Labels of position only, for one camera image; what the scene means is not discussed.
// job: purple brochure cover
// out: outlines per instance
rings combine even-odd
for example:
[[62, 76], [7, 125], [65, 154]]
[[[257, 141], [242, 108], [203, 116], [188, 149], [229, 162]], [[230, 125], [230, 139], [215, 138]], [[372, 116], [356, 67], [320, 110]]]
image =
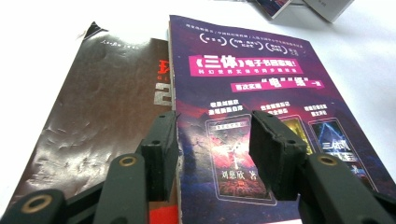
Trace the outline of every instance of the purple brochure cover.
[[251, 110], [283, 120], [308, 153], [345, 161], [370, 189], [396, 196], [389, 173], [308, 41], [170, 17], [182, 223], [298, 219], [248, 156]]

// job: book cover image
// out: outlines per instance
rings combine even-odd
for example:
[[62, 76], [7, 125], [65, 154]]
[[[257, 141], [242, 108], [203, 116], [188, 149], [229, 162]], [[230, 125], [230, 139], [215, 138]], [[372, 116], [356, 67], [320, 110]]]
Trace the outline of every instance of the book cover image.
[[274, 19], [292, 0], [256, 0], [268, 15]]
[[171, 15], [181, 223], [299, 219], [272, 197], [248, 157], [252, 110], [279, 117], [307, 144], [345, 161], [369, 188], [396, 196], [388, 171], [313, 47], [299, 38]]
[[[172, 109], [168, 59], [167, 41], [119, 36], [94, 22], [10, 204], [39, 189], [68, 199], [104, 181], [111, 161], [134, 152], [154, 119]], [[151, 220], [173, 214], [177, 222], [176, 196], [150, 203]], [[155, 217], [163, 209], [169, 216]]]

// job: white surface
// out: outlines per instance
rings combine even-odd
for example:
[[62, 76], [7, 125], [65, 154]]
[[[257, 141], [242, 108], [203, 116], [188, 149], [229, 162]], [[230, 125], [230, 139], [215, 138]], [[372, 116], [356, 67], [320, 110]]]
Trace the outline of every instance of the white surface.
[[7, 1], [0, 8], [0, 216], [18, 184], [92, 21], [166, 39], [177, 14], [311, 42], [367, 137], [396, 178], [396, 2], [355, 1], [338, 20], [289, 6], [273, 21], [228, 1]]

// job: glossy cover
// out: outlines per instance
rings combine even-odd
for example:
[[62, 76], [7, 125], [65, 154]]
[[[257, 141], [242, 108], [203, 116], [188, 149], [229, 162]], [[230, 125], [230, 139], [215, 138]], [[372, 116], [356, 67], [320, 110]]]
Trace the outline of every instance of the glossy cover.
[[252, 110], [284, 121], [308, 144], [347, 162], [368, 188], [396, 187], [308, 41], [170, 17], [180, 164], [181, 222], [298, 219], [248, 156]]
[[[93, 23], [11, 203], [39, 189], [61, 189], [67, 199], [104, 181], [111, 161], [134, 152], [154, 119], [171, 110], [168, 58], [167, 41], [118, 36]], [[176, 193], [151, 208], [176, 222]]]

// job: dark red book cover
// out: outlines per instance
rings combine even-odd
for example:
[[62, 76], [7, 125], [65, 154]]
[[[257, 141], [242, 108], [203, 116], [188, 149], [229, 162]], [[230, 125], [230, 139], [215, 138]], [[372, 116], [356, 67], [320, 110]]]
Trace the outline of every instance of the dark red book cover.
[[[134, 152], [171, 110], [168, 58], [167, 41], [117, 36], [93, 23], [10, 204], [39, 189], [61, 189], [67, 199], [104, 181], [111, 161]], [[177, 222], [176, 193], [150, 203], [150, 214], [151, 223]]]

